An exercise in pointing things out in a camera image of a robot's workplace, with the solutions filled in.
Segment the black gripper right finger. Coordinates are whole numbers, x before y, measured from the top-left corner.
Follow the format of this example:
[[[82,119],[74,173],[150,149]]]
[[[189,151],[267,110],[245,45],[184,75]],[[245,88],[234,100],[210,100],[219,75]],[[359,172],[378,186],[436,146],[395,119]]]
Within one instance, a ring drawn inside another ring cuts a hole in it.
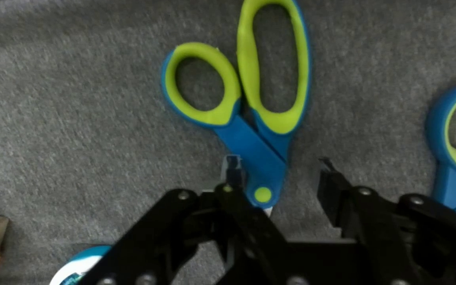
[[[321,159],[317,202],[333,229],[363,251],[376,285],[456,285],[456,211],[419,194],[387,202]]]

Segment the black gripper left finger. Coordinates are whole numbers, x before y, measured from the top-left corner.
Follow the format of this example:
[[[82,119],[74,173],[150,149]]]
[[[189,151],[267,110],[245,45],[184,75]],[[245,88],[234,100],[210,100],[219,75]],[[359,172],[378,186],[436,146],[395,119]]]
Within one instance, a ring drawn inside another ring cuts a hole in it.
[[[241,194],[241,159],[227,156],[221,173],[213,191],[165,192],[77,285],[170,285],[205,243],[224,267],[215,285],[284,285],[289,244]]]

